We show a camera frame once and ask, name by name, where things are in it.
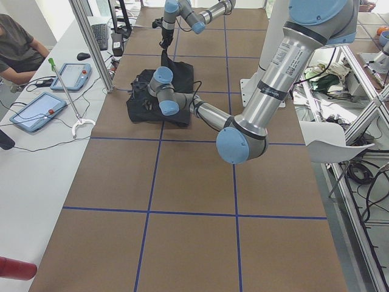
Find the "black fabric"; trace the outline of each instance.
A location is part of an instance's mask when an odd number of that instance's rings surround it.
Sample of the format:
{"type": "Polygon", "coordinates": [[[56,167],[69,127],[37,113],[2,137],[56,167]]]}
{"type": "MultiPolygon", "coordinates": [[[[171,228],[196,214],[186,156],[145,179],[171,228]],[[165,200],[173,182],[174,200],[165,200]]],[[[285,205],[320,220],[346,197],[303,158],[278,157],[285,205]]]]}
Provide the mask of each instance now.
{"type": "MultiPolygon", "coordinates": [[[[194,77],[192,65],[172,61],[165,50],[161,55],[161,65],[169,67],[173,71],[172,84],[176,92],[193,92],[194,77]]],[[[180,110],[172,116],[164,116],[159,108],[157,98],[148,93],[147,85],[152,79],[154,72],[154,69],[145,69],[131,83],[133,91],[126,102],[129,119],[132,122],[155,122],[164,120],[179,127],[189,126],[189,111],[180,110]]]]}

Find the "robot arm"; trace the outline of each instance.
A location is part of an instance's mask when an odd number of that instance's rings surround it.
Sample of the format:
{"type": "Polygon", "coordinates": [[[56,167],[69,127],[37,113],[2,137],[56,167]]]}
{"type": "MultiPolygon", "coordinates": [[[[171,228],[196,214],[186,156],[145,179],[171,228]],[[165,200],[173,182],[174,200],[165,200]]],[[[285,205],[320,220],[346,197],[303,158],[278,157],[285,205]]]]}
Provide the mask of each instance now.
{"type": "Polygon", "coordinates": [[[166,0],[165,13],[162,19],[153,22],[153,28],[162,28],[162,41],[159,45],[167,49],[173,41],[176,18],[181,16],[191,29],[199,34],[205,25],[221,15],[228,15],[235,7],[236,0],[219,0],[217,4],[200,13],[193,11],[189,0],[166,0]]]}
{"type": "Polygon", "coordinates": [[[359,0],[290,0],[284,38],[248,105],[235,117],[198,96],[174,92],[173,74],[166,67],[156,71],[149,92],[158,98],[166,115],[188,109],[218,130],[216,146],[225,161],[239,164],[259,157],[267,148],[267,124],[313,51],[354,41],[358,8],[359,0]]]}

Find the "white table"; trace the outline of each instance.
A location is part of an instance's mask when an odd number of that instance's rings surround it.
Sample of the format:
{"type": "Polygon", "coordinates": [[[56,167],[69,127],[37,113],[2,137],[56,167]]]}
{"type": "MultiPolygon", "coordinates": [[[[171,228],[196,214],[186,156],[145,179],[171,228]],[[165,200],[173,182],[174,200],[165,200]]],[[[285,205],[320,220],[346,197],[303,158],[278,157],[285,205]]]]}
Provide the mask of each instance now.
{"type": "MultiPolygon", "coordinates": [[[[107,21],[107,18],[90,19],[91,24],[107,21]]],[[[63,63],[79,62],[76,59],[79,52],[89,51],[78,24],[74,21],[49,57],[52,57],[60,68],[63,63]]],[[[102,51],[102,57],[106,60],[109,53],[102,51]]],[[[90,63],[92,73],[84,88],[71,94],[74,99],[99,77],[91,58],[80,63],[90,63]]],[[[45,60],[34,78],[48,75],[54,74],[49,62],[45,60]]],[[[49,88],[38,88],[33,92],[23,91],[17,102],[28,103],[44,91],[51,92],[49,88]]],[[[55,95],[67,100],[64,93],[55,95]]],[[[99,80],[85,94],[91,103],[85,118],[97,120],[105,96],[103,82],[99,80]]],[[[75,105],[82,114],[88,103],[80,98],[75,105]]],[[[20,108],[13,106],[12,109],[17,111],[20,108]]],[[[12,114],[13,112],[9,111],[0,125],[9,124],[12,114]]],[[[77,121],[70,105],[62,110],[57,118],[70,126],[77,121]]],[[[77,127],[77,138],[88,137],[92,127],[92,124],[77,127]]],[[[16,142],[15,146],[31,150],[73,139],[71,129],[59,120],[50,121],[44,128],[32,134],[15,125],[1,129],[16,142]]],[[[87,143],[88,139],[85,139],[33,153],[15,148],[7,151],[0,148],[0,256],[40,264],[87,143]]],[[[32,280],[0,278],[0,291],[28,291],[31,283],[32,280]]]]}

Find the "light blue case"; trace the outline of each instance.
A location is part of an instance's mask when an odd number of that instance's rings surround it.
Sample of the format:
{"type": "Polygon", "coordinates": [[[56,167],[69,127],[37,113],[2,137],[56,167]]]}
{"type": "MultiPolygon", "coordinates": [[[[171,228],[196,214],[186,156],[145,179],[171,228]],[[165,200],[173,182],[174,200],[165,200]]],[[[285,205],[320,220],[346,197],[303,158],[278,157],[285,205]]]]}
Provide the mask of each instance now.
{"type": "MultiPolygon", "coordinates": [[[[91,65],[87,63],[65,63],[60,71],[61,78],[65,82],[68,91],[79,91],[91,74],[91,65]]],[[[53,91],[63,91],[61,82],[56,77],[50,86],[53,91]]]]}
{"type": "Polygon", "coordinates": [[[27,132],[35,132],[51,121],[64,107],[66,102],[51,93],[44,92],[14,114],[10,121],[27,132]]]}

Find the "red can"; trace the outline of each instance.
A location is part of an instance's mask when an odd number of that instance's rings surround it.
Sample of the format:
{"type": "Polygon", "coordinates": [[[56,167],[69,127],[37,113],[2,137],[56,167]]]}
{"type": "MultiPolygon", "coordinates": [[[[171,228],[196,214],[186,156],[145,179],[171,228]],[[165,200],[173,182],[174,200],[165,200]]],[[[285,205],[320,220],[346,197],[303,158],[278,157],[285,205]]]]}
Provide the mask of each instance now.
{"type": "Polygon", "coordinates": [[[30,280],[35,276],[37,267],[33,263],[0,257],[0,277],[15,280],[30,280]]]}

